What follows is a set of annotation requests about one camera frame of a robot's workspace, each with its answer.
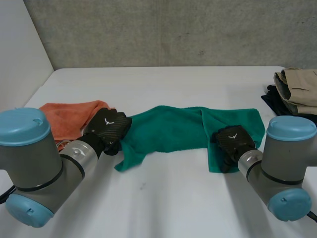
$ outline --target cloth stack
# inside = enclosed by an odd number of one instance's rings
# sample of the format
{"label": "cloth stack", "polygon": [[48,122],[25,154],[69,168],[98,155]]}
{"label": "cloth stack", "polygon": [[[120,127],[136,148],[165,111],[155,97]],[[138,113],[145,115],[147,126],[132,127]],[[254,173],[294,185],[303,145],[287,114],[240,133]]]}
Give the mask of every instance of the cloth stack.
{"label": "cloth stack", "polygon": [[262,99],[278,115],[305,117],[317,124],[317,69],[288,68],[274,75]]}

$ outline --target white table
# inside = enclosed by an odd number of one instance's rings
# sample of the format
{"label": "white table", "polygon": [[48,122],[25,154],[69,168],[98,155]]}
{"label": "white table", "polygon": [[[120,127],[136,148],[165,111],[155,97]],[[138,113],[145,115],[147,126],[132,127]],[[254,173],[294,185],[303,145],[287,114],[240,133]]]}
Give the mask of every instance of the white table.
{"label": "white table", "polygon": [[[265,126],[274,116],[260,98],[281,67],[149,67],[60,69],[31,98],[44,103],[102,100],[128,116],[157,105],[256,108]],[[240,173],[208,172],[206,149],[147,155],[119,173],[122,160],[103,155],[93,173],[41,229],[14,220],[0,206],[3,238],[311,238],[309,218],[281,222],[267,211]],[[317,212],[317,169],[304,188]],[[1,173],[0,191],[12,183]]]}

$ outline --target blue cap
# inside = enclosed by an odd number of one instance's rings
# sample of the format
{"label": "blue cap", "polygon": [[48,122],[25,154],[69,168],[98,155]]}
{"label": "blue cap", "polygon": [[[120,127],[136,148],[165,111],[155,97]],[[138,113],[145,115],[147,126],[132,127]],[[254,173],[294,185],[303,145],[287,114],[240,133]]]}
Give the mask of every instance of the blue cap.
{"label": "blue cap", "polygon": [[0,145],[30,145],[44,139],[50,131],[49,122],[38,109],[19,108],[0,113]]}
{"label": "blue cap", "polygon": [[293,116],[279,116],[269,122],[267,135],[275,140],[300,141],[314,137],[317,133],[311,120]]}
{"label": "blue cap", "polygon": [[302,188],[291,188],[274,195],[267,208],[281,221],[296,221],[306,216],[312,207],[309,194]]}
{"label": "blue cap", "polygon": [[5,207],[15,219],[35,228],[43,227],[54,216],[40,203],[17,194],[9,196]]}

